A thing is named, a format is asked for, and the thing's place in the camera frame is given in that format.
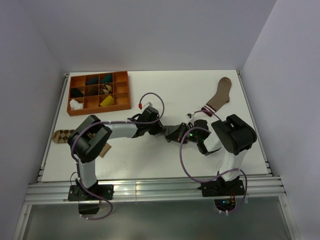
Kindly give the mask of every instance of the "black mounting base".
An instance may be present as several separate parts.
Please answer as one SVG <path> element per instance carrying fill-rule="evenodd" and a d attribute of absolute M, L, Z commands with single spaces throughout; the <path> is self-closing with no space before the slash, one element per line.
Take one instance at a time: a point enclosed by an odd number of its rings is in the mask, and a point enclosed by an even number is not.
<path fill-rule="evenodd" d="M 222 177 L 219 177 L 216 181 L 201 183 L 201 186 L 197 189 L 202 191 L 202 197 L 228 197 L 232 193 L 235 196 L 243 196 L 245 194 L 244 183 L 239 177 L 227 182 Z"/>
<path fill-rule="evenodd" d="M 114 186 L 112 184 L 107 185 L 97 185 L 95 189 L 95 194 L 106 199 L 112 200 L 114 194 Z M 69 189 L 68 201 L 70 202 L 79 202 L 79 201 L 91 201 L 99 200 L 94 196 L 89 195 L 84 190 L 79 188 L 78 185 L 72 185 Z"/>

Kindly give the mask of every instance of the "gray wall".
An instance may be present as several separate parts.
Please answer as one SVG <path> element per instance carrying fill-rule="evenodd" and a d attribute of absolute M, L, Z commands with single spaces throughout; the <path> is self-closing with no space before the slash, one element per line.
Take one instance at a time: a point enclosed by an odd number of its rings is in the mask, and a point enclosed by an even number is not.
<path fill-rule="evenodd" d="M 278 0 L 242 78 L 304 239 L 320 239 L 320 1 Z"/>
<path fill-rule="evenodd" d="M 64 71 L 242 69 L 276 0 L 20 0 Z"/>
<path fill-rule="evenodd" d="M 0 1 L 0 239 L 11 239 L 39 171 L 62 74 L 23 6 Z"/>

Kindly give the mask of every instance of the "brown sock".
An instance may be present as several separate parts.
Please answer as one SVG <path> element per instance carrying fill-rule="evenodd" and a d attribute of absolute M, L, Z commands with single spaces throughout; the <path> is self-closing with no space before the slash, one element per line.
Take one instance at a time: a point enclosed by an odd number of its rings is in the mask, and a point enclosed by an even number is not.
<path fill-rule="evenodd" d="M 52 134 L 51 140 L 56 144 L 66 144 L 68 142 L 69 136 L 74 132 L 75 130 L 57 130 Z M 104 147 L 102 148 L 99 156 L 101 158 L 104 157 L 104 155 L 109 151 L 111 146 L 106 143 Z"/>
<path fill-rule="evenodd" d="M 215 113 L 218 111 L 223 105 L 229 102 L 229 92 L 231 89 L 231 80 L 228 77 L 223 77 L 219 80 L 218 87 L 216 89 L 215 95 L 204 105 L 201 110 L 209 111 Z"/>

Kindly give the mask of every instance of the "gray floor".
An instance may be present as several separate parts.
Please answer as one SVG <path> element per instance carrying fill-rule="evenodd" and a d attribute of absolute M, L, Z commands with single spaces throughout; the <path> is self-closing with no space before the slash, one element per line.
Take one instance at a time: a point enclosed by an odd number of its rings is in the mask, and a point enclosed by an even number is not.
<path fill-rule="evenodd" d="M 249 198 L 229 216 L 219 215 L 213 200 L 117 203 L 111 216 L 96 221 L 80 219 L 76 204 L 35 205 L 24 240 L 44 239 L 287 240 L 290 235 L 279 199 L 272 197 Z"/>

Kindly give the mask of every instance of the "purple cable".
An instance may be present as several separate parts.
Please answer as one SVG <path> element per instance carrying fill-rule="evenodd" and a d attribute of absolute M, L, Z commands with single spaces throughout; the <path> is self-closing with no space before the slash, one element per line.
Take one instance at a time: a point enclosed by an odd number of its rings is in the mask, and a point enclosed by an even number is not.
<path fill-rule="evenodd" d="M 186 169 L 186 167 L 185 167 L 185 165 L 184 165 L 183 159 L 182 159 L 182 147 L 183 147 L 183 145 L 184 145 L 185 139 L 186 139 L 186 137 L 188 136 L 188 134 L 189 134 L 191 131 L 195 130 L 195 129 L 199 129 L 199 130 L 206 131 L 206 132 L 209 133 L 209 134 L 211 133 L 209 130 L 207 130 L 207 129 L 203 128 L 203 127 L 199 127 L 199 126 L 192 127 L 192 128 L 190 128 L 188 131 L 186 131 L 186 133 L 185 133 L 185 134 L 183 135 L 183 137 L 182 137 L 182 140 L 181 140 L 181 142 L 180 142 L 180 147 L 179 147 L 179 157 L 180 157 L 180 163 L 181 163 L 182 169 L 183 169 L 183 171 L 185 172 L 185 174 L 186 174 L 191 180 L 193 180 L 193 181 L 195 181 L 195 182 L 197 182 L 197 183 L 207 183 L 207 182 L 211 182 L 211 181 L 216 180 L 217 178 L 222 177 L 223 175 L 225 175 L 225 174 L 227 174 L 227 173 L 230 173 L 230 172 L 233 172 L 233 171 L 240 171 L 240 172 L 243 174 L 243 176 L 244 176 L 244 181 L 245 181 L 244 195 L 243 195 L 243 198 L 242 198 L 240 204 L 237 205 L 233 210 L 228 211 L 228 213 L 232 213 L 232 212 L 234 212 L 235 210 L 237 210 L 237 209 L 238 209 L 242 204 L 244 204 L 244 202 L 245 202 L 245 199 L 246 199 L 246 196 L 247 196 L 247 190 L 248 190 L 248 179 L 247 179 L 247 175 L 245 174 L 245 172 L 244 172 L 242 169 L 240 169 L 240 168 L 233 168 L 233 169 L 224 171 L 224 172 L 218 174 L 217 176 L 214 176 L 214 177 L 212 177 L 212 178 L 210 178 L 210 179 L 207 179 L 207 180 L 200 180 L 200 179 L 196 179 L 196 178 L 194 178 L 193 176 L 191 176 L 191 175 L 188 173 L 188 171 L 187 171 L 187 169 Z"/>
<path fill-rule="evenodd" d="M 207 114 L 211 114 L 211 115 L 214 115 L 217 119 L 219 119 L 220 121 L 222 121 L 221 120 L 221 118 L 218 116 L 218 115 L 216 115 L 214 112 L 212 112 L 212 111 L 207 111 L 207 110 L 199 110 L 199 111 L 195 111 L 194 113 L 196 114 L 196 113 L 207 113 Z"/>
<path fill-rule="evenodd" d="M 109 121 L 99 121 L 99 122 L 93 123 L 93 124 L 91 124 L 90 126 L 86 127 L 86 128 L 79 134 L 79 136 L 75 139 L 74 143 L 72 144 L 72 147 L 71 147 L 71 157 L 77 162 L 77 164 L 76 164 L 76 171 L 77 171 L 77 174 L 78 174 L 80 186 L 83 188 L 83 190 L 84 190 L 87 194 L 89 194 L 89 195 L 91 195 L 91 196 L 93 196 L 93 197 L 95 197 L 95 198 L 97 198 L 97 199 L 100 199 L 101 201 L 105 201 L 106 203 L 108 203 L 108 204 L 110 205 L 110 211 L 109 211 L 106 215 L 103 215 L 103 216 L 100 216 L 100 217 L 86 217 L 86 216 L 82 216 L 83 218 L 88 219 L 88 220 L 100 220 L 100 219 L 104 219 L 104 218 L 108 217 L 108 216 L 112 213 L 114 207 L 113 207 L 113 205 L 112 205 L 112 203 L 111 203 L 110 201 L 108 201 L 107 199 L 105 199 L 105 198 L 103 198 L 103 197 L 100 197 L 100 196 L 98 196 L 98 195 L 90 192 L 90 191 L 84 186 L 84 184 L 82 183 L 82 181 L 81 181 L 81 175 L 80 175 L 79 160 L 75 157 L 75 148 L 76 148 L 76 145 L 77 145 L 79 139 L 80 139 L 89 129 L 91 129 L 92 127 L 94 127 L 94 126 L 96 126 L 96 125 L 100 125 L 100 124 L 103 124 L 103 125 L 104 125 L 104 124 L 154 124 L 154 123 L 158 122 L 158 121 L 162 118 L 162 116 L 164 115 L 164 113 L 165 113 L 165 103 L 164 103 L 164 101 L 162 100 L 162 98 L 161 98 L 158 94 L 156 94 L 156 93 L 154 93 L 154 92 L 147 92 L 147 93 L 145 93 L 145 94 L 140 98 L 139 104 L 142 102 L 143 98 L 144 98 L 145 96 L 147 96 L 147 95 L 155 95 L 156 97 L 158 97 L 158 98 L 160 99 L 160 101 L 161 101 L 161 103 L 162 103 L 162 113 L 161 113 L 161 115 L 159 116 L 159 118 L 157 118 L 156 120 L 154 120 L 154 121 L 149 121 L 149 122 L 137 122 L 137 121 L 128 121 L 128 122 L 126 122 L 126 121 L 111 121 L 111 122 L 109 122 Z"/>

